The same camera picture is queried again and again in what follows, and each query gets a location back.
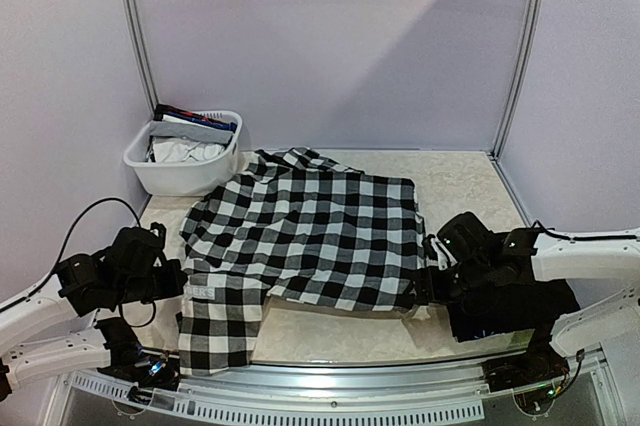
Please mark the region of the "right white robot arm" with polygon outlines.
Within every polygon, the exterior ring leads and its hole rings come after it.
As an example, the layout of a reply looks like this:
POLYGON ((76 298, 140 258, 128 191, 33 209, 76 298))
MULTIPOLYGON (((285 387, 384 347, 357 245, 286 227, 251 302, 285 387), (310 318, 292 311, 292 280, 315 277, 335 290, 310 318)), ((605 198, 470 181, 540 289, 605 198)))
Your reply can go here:
POLYGON ((460 305, 469 299, 485 303, 491 290, 566 279, 618 279, 626 285, 594 304, 561 314, 542 343, 518 358, 517 373, 524 381, 537 382, 554 368, 556 355, 568 357, 638 328, 638 229, 570 233, 537 224, 498 233, 467 211, 427 237, 426 264, 414 285, 423 303, 460 305))

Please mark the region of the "grey cloth in basket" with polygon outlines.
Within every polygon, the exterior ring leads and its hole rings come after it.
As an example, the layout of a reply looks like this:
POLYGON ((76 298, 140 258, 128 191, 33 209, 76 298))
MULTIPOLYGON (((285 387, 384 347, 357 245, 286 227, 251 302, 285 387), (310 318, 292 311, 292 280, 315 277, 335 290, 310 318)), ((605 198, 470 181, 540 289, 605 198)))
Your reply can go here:
POLYGON ((227 130, 195 124, 187 125, 169 122, 152 122, 149 126, 149 135, 151 137, 179 138, 223 146, 227 146, 234 137, 234 133, 227 130))

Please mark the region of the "dark striped cloth in basket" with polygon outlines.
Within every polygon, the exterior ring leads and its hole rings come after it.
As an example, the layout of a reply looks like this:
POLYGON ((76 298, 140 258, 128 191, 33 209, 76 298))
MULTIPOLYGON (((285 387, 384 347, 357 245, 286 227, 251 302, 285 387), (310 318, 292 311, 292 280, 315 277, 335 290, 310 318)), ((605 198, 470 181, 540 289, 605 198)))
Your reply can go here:
POLYGON ((157 104, 154 108, 154 119, 156 121, 161 121, 168 117, 219 130, 231 132, 235 132, 237 130, 237 124, 235 122, 225 122, 219 119, 209 118, 195 112, 182 110, 174 106, 157 104))

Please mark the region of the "left aluminium corner post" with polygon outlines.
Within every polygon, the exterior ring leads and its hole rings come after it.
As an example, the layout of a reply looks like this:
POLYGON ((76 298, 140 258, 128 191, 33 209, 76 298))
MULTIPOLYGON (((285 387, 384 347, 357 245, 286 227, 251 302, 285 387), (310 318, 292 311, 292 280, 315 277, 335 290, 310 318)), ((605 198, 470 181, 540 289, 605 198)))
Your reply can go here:
POLYGON ((151 114, 154 114, 159 99, 140 20, 138 1, 122 0, 122 2, 145 101, 151 114))

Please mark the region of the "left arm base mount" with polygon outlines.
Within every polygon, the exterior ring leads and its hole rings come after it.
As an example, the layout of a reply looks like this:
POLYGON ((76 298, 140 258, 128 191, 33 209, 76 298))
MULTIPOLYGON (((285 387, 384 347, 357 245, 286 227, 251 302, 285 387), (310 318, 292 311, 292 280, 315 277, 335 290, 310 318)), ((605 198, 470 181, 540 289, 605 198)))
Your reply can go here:
POLYGON ((180 361, 177 351, 143 347, 134 364, 108 366, 97 371, 105 376, 136 383, 141 389, 177 391, 180 384, 180 361))

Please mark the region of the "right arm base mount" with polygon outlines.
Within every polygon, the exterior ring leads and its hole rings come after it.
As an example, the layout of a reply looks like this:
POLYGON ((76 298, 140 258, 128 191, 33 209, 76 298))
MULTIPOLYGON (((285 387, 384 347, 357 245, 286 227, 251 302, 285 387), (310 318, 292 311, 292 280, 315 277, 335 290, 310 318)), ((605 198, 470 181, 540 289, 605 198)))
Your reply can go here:
POLYGON ((565 377, 570 371, 567 359, 548 344, 530 347, 520 354, 484 361, 481 368, 491 392, 550 381, 565 377))

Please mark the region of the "right aluminium corner post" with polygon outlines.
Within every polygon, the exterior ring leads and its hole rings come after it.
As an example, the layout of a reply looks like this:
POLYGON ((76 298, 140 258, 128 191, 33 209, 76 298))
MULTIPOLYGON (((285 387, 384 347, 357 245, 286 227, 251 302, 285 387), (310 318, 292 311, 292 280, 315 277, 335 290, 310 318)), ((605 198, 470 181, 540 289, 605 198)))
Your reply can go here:
POLYGON ((505 150, 534 42, 542 0, 527 0, 523 26, 517 49, 516 63, 508 89, 508 96, 489 156, 499 162, 505 150))

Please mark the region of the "aluminium corner post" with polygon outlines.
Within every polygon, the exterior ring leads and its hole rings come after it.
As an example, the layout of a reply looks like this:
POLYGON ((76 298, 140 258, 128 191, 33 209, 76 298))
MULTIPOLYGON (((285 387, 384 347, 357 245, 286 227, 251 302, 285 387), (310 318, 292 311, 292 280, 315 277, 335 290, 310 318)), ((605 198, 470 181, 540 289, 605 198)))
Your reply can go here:
POLYGON ((145 101, 151 114, 154 114, 159 99, 140 20, 138 1, 122 0, 122 2, 145 101))
POLYGON ((527 0, 523 26, 517 49, 516 63, 508 89, 508 96, 489 156, 499 162, 505 150, 534 42, 542 0, 527 0))

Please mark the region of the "black white plaid shirt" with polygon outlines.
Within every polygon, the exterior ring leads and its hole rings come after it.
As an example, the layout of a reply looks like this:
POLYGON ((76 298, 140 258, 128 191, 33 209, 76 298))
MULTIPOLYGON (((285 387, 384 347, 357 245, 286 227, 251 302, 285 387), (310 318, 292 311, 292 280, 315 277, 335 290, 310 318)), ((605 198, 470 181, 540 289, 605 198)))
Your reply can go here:
POLYGON ((416 187, 308 148, 257 151, 188 211, 180 368, 249 364, 272 299, 347 312, 406 312, 425 260, 416 187))

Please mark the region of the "aluminium front rail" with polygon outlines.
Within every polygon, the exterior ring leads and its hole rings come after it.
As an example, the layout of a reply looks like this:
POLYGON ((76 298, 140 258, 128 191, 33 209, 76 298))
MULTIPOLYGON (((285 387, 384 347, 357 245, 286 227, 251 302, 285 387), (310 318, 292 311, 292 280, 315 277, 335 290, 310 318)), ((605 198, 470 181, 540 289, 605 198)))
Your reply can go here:
POLYGON ((130 384, 95 371, 58 380, 45 425, 626 425, 601 349, 572 364, 568 391, 529 413, 493 391, 483 358, 339 367, 257 364, 185 379, 137 404, 130 384))

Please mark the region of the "folded black garment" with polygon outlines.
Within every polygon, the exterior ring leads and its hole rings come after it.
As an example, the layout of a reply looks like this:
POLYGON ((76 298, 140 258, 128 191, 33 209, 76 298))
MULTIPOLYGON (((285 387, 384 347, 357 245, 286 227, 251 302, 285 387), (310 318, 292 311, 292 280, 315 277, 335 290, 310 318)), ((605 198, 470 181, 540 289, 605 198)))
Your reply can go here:
POLYGON ((452 335, 458 342, 535 329, 580 309, 564 280, 512 284, 481 289, 470 299, 446 307, 452 335))

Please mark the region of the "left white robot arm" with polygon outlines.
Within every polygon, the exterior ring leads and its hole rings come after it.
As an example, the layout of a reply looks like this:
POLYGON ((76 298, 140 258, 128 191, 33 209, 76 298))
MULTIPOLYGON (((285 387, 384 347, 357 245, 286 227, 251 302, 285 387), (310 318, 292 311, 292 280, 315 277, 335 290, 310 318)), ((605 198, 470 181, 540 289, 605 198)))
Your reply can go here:
POLYGON ((32 382, 96 369, 135 389, 176 389, 178 364, 150 354, 123 307, 179 297, 187 276, 164 253, 166 228, 125 227, 113 244, 57 262, 40 284, 1 305, 1 396, 32 382))

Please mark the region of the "white laundry basket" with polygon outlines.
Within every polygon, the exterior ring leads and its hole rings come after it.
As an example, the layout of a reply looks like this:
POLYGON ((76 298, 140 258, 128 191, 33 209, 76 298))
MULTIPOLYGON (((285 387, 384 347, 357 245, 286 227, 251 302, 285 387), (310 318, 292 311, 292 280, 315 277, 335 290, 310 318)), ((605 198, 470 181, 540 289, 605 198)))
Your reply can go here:
POLYGON ((123 160, 135 171, 144 189, 154 196, 203 196, 216 186, 229 181, 239 170, 238 140, 242 131, 243 119, 232 111, 195 112, 209 118, 225 122, 235 122, 237 130, 225 152, 216 159, 191 163, 151 163, 147 161, 149 147, 154 141, 190 141, 179 138, 160 138, 149 135, 152 122, 193 124, 168 117, 156 121, 154 118, 137 134, 133 143, 125 150, 123 160))

